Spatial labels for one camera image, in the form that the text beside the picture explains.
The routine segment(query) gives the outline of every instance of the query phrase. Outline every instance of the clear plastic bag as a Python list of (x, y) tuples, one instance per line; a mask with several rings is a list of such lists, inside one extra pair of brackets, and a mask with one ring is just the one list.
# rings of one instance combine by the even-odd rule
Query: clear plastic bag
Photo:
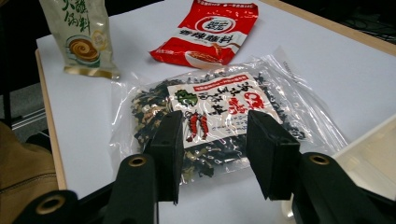
[(123, 136), (112, 143), (121, 160), (144, 150), (164, 115), (182, 110), (183, 183), (249, 167), (245, 154), (249, 109), (271, 114), (300, 141), (302, 153), (332, 155), (347, 145), (326, 105), (273, 55), (136, 85), (121, 102), (114, 131)]

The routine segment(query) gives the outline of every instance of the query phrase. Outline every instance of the gray floor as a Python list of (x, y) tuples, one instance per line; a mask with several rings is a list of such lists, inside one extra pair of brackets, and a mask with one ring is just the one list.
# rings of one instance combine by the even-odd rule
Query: gray floor
[[(13, 91), (10, 98), (11, 116), (17, 118), (13, 124), (13, 131), (20, 141), (25, 142), (29, 136), (48, 129), (39, 83)], [(3, 105), (3, 100), (3, 96), (0, 96), (0, 105)], [(3, 117), (4, 110), (2, 108), (0, 118)]]

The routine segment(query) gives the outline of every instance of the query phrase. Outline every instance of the table edge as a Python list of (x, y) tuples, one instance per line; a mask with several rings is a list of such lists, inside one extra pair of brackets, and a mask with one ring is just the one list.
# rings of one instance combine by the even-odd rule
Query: table edge
[(47, 83), (44, 77), (43, 65), (41, 63), (40, 53), (35, 50), (35, 59), (37, 62), (38, 74), (40, 77), (41, 91), (43, 94), (44, 107), (46, 109), (47, 123), (49, 127), (49, 139), (52, 150), (52, 158), (55, 165), (56, 178), (59, 189), (67, 189), (66, 179), (64, 175), (64, 164), (62, 162), (61, 151), (59, 150), (58, 136), (56, 135), (55, 125), (50, 107), (50, 98), (47, 90)]

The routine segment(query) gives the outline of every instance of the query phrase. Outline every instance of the beige package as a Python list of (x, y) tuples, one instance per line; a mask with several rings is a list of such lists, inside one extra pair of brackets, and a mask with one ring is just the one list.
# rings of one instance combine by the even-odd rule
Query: beige package
[(118, 78), (105, 0), (40, 0), (49, 30), (64, 56), (64, 71)]

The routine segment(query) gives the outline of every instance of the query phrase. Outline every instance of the brown fabric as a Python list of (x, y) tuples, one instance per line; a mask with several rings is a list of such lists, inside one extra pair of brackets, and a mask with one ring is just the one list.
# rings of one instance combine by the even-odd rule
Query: brown fabric
[(21, 144), (0, 122), (0, 224), (12, 223), (29, 202), (56, 189), (52, 155), (43, 147)]
[(8, 0), (0, 0), (0, 7), (2, 7)]

